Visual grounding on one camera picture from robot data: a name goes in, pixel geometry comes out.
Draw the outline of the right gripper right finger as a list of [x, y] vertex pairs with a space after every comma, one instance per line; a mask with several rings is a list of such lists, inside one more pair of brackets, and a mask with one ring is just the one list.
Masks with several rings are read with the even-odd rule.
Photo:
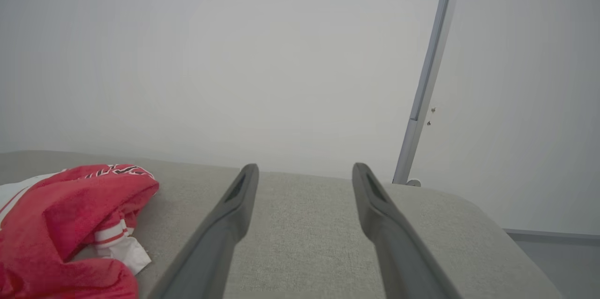
[[462, 295], [373, 171], [355, 163], [352, 187], [360, 226], [375, 246], [388, 299], [460, 299]]

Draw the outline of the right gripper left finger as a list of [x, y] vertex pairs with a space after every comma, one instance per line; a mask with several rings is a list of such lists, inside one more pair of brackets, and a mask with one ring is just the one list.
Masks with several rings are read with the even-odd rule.
[[259, 180], [242, 167], [231, 186], [150, 291], [150, 299], [222, 299], [236, 244], [248, 232]]

